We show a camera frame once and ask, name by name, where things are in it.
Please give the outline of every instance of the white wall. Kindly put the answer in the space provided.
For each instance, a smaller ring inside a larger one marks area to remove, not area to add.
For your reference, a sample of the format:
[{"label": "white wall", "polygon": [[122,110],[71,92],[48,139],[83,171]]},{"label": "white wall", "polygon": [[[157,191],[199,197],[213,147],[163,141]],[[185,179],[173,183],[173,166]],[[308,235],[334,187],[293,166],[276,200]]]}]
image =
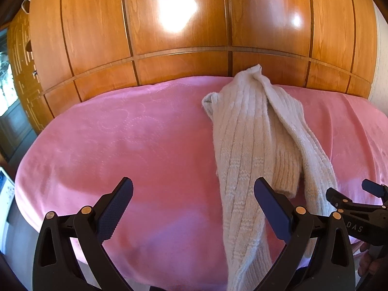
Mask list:
[{"label": "white wall", "polygon": [[374,11],[377,21],[377,62],[369,100],[388,115],[388,24],[375,4]]}]

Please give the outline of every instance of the textured grip pad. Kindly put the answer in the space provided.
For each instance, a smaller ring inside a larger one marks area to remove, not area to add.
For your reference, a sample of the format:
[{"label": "textured grip pad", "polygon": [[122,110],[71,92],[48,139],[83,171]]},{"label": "textured grip pad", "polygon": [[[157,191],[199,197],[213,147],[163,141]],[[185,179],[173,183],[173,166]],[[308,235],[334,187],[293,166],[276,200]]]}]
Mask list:
[{"label": "textured grip pad", "polygon": [[97,217],[97,238],[101,244],[112,237],[132,196],[132,181],[124,177],[111,194],[103,195],[94,206]]}]

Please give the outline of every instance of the window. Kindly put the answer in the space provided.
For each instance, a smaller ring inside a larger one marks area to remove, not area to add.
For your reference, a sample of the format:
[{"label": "window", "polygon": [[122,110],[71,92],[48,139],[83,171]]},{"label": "window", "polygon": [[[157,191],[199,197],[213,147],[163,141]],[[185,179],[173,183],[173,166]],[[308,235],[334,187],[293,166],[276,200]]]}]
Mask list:
[{"label": "window", "polygon": [[0,53],[0,116],[17,100],[11,65],[8,55]]}]

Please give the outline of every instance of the wooden molding strip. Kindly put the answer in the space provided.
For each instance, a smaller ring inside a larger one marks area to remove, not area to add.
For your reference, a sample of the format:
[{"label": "wooden molding strip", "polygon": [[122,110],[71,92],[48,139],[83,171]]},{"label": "wooden molding strip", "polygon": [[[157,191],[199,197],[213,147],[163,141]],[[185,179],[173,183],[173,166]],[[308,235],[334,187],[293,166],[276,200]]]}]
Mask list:
[{"label": "wooden molding strip", "polygon": [[152,52],[152,53],[145,53],[143,55],[132,55],[131,57],[127,57],[127,58],[124,58],[124,59],[116,60],[116,61],[110,62],[108,64],[103,64],[101,66],[95,67],[95,68],[90,69],[88,71],[85,71],[83,73],[77,74],[77,75],[71,77],[70,79],[67,79],[67,80],[65,80],[65,81],[63,81],[63,82],[61,82],[61,83],[59,83],[59,84],[57,84],[57,85],[47,89],[46,91],[41,92],[39,97],[41,97],[41,96],[51,92],[54,89],[59,88],[59,87],[65,85],[67,83],[75,81],[76,79],[79,79],[81,77],[84,77],[86,75],[89,75],[91,73],[94,73],[94,72],[97,72],[97,71],[100,71],[100,70],[103,70],[103,69],[106,69],[106,68],[114,67],[116,65],[128,63],[128,62],[131,62],[131,61],[133,61],[135,63],[137,60],[141,60],[141,59],[145,59],[145,58],[150,58],[150,57],[165,56],[165,55],[177,55],[177,54],[180,54],[180,53],[203,52],[203,51],[227,51],[227,52],[232,52],[232,53],[233,52],[250,52],[250,53],[262,53],[262,54],[266,54],[266,55],[274,55],[274,56],[282,56],[282,57],[291,57],[291,58],[306,60],[308,62],[314,62],[314,63],[317,63],[317,64],[321,64],[321,65],[330,67],[332,69],[341,71],[343,73],[346,73],[349,76],[352,76],[352,77],[355,77],[357,79],[361,79],[361,80],[366,81],[362,77],[359,77],[358,75],[355,75],[355,74],[353,74],[353,73],[351,73],[349,71],[346,71],[345,69],[336,67],[334,65],[328,64],[326,62],[323,62],[323,61],[320,61],[320,60],[317,60],[317,59],[314,59],[314,58],[297,55],[295,53],[288,53],[288,52],[279,51],[279,50],[272,50],[272,49],[253,48],[253,47],[206,46],[206,47],[175,48],[175,49],[156,51],[156,52]]},{"label": "wooden molding strip", "polygon": [[62,28],[62,36],[63,36],[63,44],[65,45],[65,52],[67,56],[67,61],[69,62],[69,67],[71,71],[71,75],[74,76],[73,67],[71,66],[69,51],[67,50],[66,38],[65,38],[65,30],[63,28],[63,15],[62,15],[62,0],[59,0],[59,16],[61,17],[61,28]]},{"label": "wooden molding strip", "polygon": [[[308,56],[311,58],[313,56],[313,42],[314,42],[314,4],[313,0],[310,0],[310,14],[311,14],[311,24],[310,24],[310,49],[308,51]],[[311,61],[308,62],[307,64],[307,71],[306,71],[306,78],[305,78],[305,83],[303,85],[304,88],[307,88],[307,81],[308,81],[308,76],[310,75],[310,66],[311,66]]]},{"label": "wooden molding strip", "polygon": [[[131,54],[131,56],[133,56],[134,54],[133,47],[132,47],[133,37],[132,37],[132,31],[130,29],[130,18],[129,18],[129,14],[127,13],[127,0],[121,0],[121,6],[123,8],[125,33],[127,34],[129,53]],[[133,65],[133,73],[135,74],[137,86],[140,86],[139,77],[137,75],[137,70],[136,70],[136,62],[134,60],[132,61],[132,65]]]},{"label": "wooden molding strip", "polygon": [[[232,46],[232,0],[225,2],[225,19],[226,19],[226,44]],[[233,52],[228,51],[228,76],[233,76]]]},{"label": "wooden molding strip", "polygon": [[[354,7],[354,0],[352,0],[352,6],[353,6],[353,19],[354,19],[354,43],[353,43],[353,57],[352,57],[352,65],[350,66],[350,71],[353,71],[353,65],[354,65],[354,56],[356,55],[356,8]],[[346,88],[346,93],[348,92],[349,85],[350,85],[350,78],[348,81],[348,86]]]}]

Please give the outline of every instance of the human hand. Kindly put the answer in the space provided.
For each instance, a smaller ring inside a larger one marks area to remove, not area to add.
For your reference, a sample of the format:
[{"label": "human hand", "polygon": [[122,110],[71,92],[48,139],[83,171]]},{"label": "human hand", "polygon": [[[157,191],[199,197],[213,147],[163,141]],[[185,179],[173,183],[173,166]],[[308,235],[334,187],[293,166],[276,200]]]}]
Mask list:
[{"label": "human hand", "polygon": [[[365,252],[366,250],[369,250],[370,244],[363,243],[360,247],[360,252]],[[372,257],[369,255],[368,252],[366,252],[364,255],[362,255],[360,260],[360,267],[358,268],[358,275],[362,277],[366,273],[370,273],[371,275],[374,275],[380,268],[381,264],[383,262],[383,259],[376,259],[373,260]]]}]

